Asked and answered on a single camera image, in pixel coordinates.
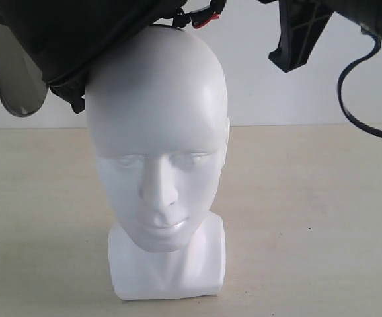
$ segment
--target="mannequin nose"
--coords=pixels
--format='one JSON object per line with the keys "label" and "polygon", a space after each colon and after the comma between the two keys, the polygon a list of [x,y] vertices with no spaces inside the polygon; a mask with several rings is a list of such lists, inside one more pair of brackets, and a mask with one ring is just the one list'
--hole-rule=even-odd
{"label": "mannequin nose", "polygon": [[173,170],[164,158],[145,164],[139,196],[146,205],[161,211],[178,200],[174,186]]}

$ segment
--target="black plastic mount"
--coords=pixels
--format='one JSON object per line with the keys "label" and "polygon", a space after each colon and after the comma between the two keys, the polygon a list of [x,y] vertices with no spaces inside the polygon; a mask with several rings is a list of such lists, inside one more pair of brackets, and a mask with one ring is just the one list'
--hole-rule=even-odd
{"label": "black plastic mount", "polygon": [[[268,4],[276,0],[259,0]],[[333,10],[308,0],[278,0],[281,37],[269,59],[285,73],[305,65]]]}

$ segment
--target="mannequin eye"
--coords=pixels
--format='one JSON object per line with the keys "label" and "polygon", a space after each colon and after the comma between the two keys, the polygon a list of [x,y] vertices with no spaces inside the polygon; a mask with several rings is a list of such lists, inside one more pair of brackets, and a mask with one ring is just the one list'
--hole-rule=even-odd
{"label": "mannequin eye", "polygon": [[116,164],[123,168],[128,168],[135,166],[141,161],[142,159],[140,155],[122,155],[116,159]]}
{"label": "mannequin eye", "polygon": [[193,167],[203,163],[209,157],[209,153],[186,153],[175,155],[171,159],[173,164],[178,167]]}

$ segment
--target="mannequin base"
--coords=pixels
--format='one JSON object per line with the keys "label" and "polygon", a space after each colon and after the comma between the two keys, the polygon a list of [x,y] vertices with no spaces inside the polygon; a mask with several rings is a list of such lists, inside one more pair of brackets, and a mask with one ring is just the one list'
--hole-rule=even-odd
{"label": "mannequin base", "polygon": [[114,292],[123,300],[183,299],[217,295],[225,276],[225,231],[209,212],[190,243],[167,253],[146,252],[116,223],[109,233]]}

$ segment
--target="black helmet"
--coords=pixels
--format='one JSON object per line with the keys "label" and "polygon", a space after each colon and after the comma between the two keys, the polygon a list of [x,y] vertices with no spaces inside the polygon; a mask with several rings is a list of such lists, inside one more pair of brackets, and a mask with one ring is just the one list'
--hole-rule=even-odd
{"label": "black helmet", "polygon": [[226,0],[184,13],[186,0],[0,0],[0,99],[14,116],[38,111],[48,89],[75,113],[90,64],[160,18],[194,28],[216,18]]}

